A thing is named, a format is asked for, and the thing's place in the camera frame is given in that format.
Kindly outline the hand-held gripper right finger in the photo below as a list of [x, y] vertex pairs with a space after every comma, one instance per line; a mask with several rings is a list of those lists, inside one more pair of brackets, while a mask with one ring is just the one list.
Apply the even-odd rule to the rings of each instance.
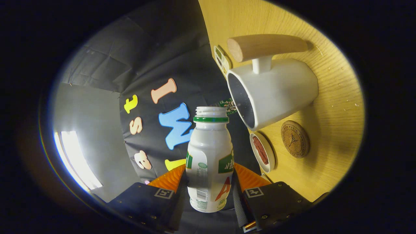
[[271, 230], [313, 206], [285, 182], [272, 183], [238, 163], [234, 164], [233, 201], [245, 233]]

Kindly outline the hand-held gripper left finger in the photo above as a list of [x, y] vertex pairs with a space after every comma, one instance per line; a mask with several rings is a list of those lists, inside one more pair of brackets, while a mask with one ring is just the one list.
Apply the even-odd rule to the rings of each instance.
[[108, 202], [111, 211], [152, 233], [178, 231], [187, 177], [182, 164], [149, 184], [135, 183]]

